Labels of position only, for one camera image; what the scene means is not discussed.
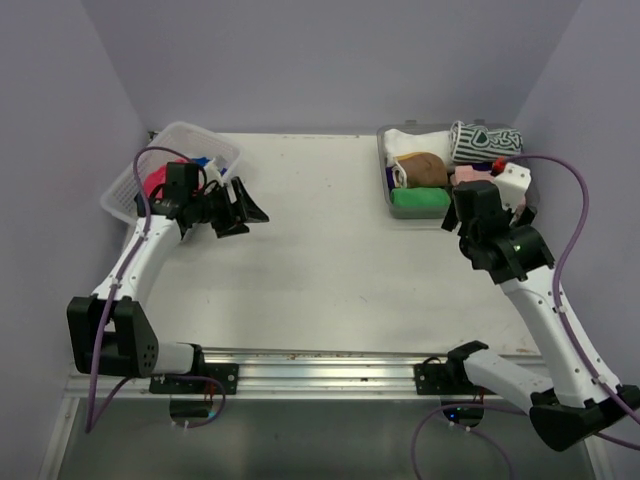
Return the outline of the green white striped towel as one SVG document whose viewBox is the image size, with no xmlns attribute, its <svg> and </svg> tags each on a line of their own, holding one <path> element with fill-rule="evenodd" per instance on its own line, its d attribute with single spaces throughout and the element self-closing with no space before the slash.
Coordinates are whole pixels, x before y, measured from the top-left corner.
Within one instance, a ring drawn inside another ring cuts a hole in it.
<svg viewBox="0 0 640 480">
<path fill-rule="evenodd" d="M 523 151 L 523 139 L 518 129 L 489 128 L 461 121 L 451 125 L 449 142 L 454 163 L 493 163 Z"/>
</svg>

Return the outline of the yellow brown towel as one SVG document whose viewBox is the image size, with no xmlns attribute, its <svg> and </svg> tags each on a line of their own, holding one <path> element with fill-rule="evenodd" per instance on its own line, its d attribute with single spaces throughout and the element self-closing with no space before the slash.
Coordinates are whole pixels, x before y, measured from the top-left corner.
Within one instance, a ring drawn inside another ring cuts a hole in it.
<svg viewBox="0 0 640 480">
<path fill-rule="evenodd" d="M 396 157 L 392 175 L 397 188 L 437 188 L 448 184 L 445 163 L 439 156 L 428 152 Z"/>
</svg>

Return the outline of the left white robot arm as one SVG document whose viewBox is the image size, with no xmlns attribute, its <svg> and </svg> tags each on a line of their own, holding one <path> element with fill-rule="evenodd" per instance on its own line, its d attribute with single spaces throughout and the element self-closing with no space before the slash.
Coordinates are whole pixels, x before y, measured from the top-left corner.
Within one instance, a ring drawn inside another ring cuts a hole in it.
<svg viewBox="0 0 640 480">
<path fill-rule="evenodd" d="M 208 379 L 201 347 L 160 341 L 145 313 L 148 297 L 194 227 L 208 225 L 225 238 L 269 217 L 239 177 L 209 181 L 194 163 L 168 163 L 165 183 L 151 195 L 140 191 L 135 200 L 138 220 L 120 259 L 90 295 L 74 297 L 67 307 L 75 366 L 88 375 L 91 394 L 101 376 L 172 377 L 185 392 L 197 392 Z"/>
</svg>

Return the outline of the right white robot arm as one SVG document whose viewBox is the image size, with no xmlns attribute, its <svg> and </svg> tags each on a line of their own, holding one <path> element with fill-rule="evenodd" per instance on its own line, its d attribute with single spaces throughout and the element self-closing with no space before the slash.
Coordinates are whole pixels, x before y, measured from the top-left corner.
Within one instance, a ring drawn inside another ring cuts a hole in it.
<svg viewBox="0 0 640 480">
<path fill-rule="evenodd" d="M 541 440 L 561 452 L 617 423 L 639 407 L 639 389 L 623 385 L 584 338 L 568 301 L 553 290 L 554 258 L 531 225 L 527 210 L 513 221 L 498 187 L 461 183 L 442 227 L 456 230 L 461 253 L 489 273 L 524 320 L 548 375 L 535 374 L 472 341 L 448 352 L 443 363 L 414 367 L 419 395 L 498 394 L 530 419 Z"/>
</svg>

